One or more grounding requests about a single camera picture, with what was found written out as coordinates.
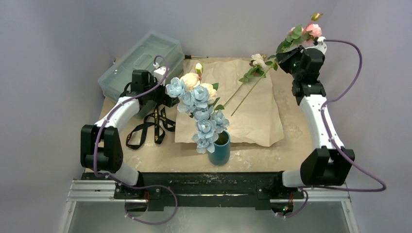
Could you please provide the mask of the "black gold lettered ribbon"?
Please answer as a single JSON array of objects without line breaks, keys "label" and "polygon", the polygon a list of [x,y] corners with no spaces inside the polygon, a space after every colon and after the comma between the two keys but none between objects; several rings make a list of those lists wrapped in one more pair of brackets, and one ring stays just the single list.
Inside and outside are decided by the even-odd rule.
[{"label": "black gold lettered ribbon", "polygon": [[[175,132],[175,121],[167,118],[165,107],[159,109],[160,104],[156,105],[153,113],[144,117],[143,123],[137,125],[127,136],[126,146],[133,150],[138,150],[144,145],[147,137],[147,132],[150,127],[154,127],[154,142],[160,145],[166,135],[166,131]],[[140,142],[131,144],[130,140],[134,133],[141,132]]]}]

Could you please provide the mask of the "pink rose flower stem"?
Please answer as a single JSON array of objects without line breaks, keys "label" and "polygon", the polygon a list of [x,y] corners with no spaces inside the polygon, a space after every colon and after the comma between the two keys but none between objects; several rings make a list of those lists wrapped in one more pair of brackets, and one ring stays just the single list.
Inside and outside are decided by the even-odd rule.
[{"label": "pink rose flower stem", "polygon": [[299,47],[306,42],[313,43],[318,37],[322,36],[321,27],[315,23],[322,16],[322,13],[315,13],[311,16],[311,21],[307,26],[298,25],[292,27],[288,31],[286,38],[278,45],[276,54],[286,52],[291,47]]}]

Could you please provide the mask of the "cream rose flower stem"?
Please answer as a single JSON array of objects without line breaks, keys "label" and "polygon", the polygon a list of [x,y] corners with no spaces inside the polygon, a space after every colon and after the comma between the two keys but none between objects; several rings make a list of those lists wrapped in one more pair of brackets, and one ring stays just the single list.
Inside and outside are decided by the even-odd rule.
[{"label": "cream rose flower stem", "polygon": [[215,107],[215,111],[224,110],[222,104],[217,104],[219,97],[217,90],[218,83],[205,83],[202,81],[204,67],[201,63],[194,66],[194,72],[187,73],[180,78],[186,85],[186,91],[181,97],[183,102],[180,105],[181,112],[193,112],[195,109],[206,109],[210,106]]}]

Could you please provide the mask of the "small white rose stem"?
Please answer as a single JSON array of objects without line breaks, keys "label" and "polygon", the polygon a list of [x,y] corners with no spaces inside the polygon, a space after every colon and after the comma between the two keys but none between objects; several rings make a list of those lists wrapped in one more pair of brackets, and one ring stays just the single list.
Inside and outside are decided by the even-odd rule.
[{"label": "small white rose stem", "polygon": [[224,107],[234,98],[234,96],[240,91],[244,84],[257,78],[259,82],[260,79],[266,78],[270,70],[278,70],[278,61],[275,55],[266,56],[265,54],[253,54],[249,61],[249,70],[239,79],[241,83],[240,87],[232,94],[232,96],[223,105]]}]

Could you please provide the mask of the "translucent plastic storage box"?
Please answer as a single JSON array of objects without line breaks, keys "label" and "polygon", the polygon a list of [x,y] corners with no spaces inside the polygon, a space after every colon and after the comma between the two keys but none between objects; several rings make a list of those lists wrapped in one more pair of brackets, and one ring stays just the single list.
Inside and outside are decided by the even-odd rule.
[{"label": "translucent plastic storage box", "polygon": [[131,82],[132,71],[144,69],[153,72],[157,55],[165,57],[169,64],[167,83],[183,72],[184,54],[180,41],[149,31],[98,79],[104,97],[117,101],[126,84]]}]

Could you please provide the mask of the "blue flower stem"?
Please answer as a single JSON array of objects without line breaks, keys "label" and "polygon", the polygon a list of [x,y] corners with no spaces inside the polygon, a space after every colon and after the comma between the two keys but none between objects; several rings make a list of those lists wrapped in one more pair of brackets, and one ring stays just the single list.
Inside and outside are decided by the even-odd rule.
[{"label": "blue flower stem", "polygon": [[178,98],[177,111],[187,113],[195,121],[197,133],[192,136],[198,153],[214,153],[219,135],[230,125],[223,113],[224,106],[218,104],[218,83],[200,83],[189,88],[182,78],[172,78],[166,85],[169,97]]}]

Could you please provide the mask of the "orange beige wrapping paper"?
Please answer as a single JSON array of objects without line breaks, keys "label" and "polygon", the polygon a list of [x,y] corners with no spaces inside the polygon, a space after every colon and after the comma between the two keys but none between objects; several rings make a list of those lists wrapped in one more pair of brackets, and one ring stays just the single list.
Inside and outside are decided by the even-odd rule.
[{"label": "orange beige wrapping paper", "polygon": [[218,104],[229,120],[231,143],[252,143],[269,147],[284,137],[274,99],[271,75],[242,84],[239,79],[249,70],[242,59],[203,63],[204,83],[218,83]]}]

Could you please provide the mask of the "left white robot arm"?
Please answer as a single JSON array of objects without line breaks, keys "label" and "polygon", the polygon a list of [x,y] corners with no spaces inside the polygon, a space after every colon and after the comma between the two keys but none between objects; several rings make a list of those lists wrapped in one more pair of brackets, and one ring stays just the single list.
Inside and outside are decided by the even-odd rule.
[{"label": "left white robot arm", "polygon": [[164,81],[167,68],[133,70],[116,105],[102,119],[84,125],[80,132],[80,163],[94,171],[96,177],[110,176],[126,185],[126,193],[134,199],[143,196],[143,176],[123,160],[120,133],[149,101],[171,105],[176,99],[167,96]]}]

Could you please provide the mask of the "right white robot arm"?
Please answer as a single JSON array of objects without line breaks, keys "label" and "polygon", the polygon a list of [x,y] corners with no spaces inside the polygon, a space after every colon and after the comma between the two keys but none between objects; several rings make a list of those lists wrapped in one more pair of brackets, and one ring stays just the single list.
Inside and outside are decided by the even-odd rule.
[{"label": "right white robot arm", "polygon": [[326,91],[318,80],[326,50],[325,45],[299,46],[276,54],[278,66],[293,77],[292,94],[307,118],[313,146],[298,170],[284,171],[282,179],[274,182],[273,192],[280,198],[291,193],[292,187],[342,185],[355,159],[354,151],[345,148],[334,129]]}]

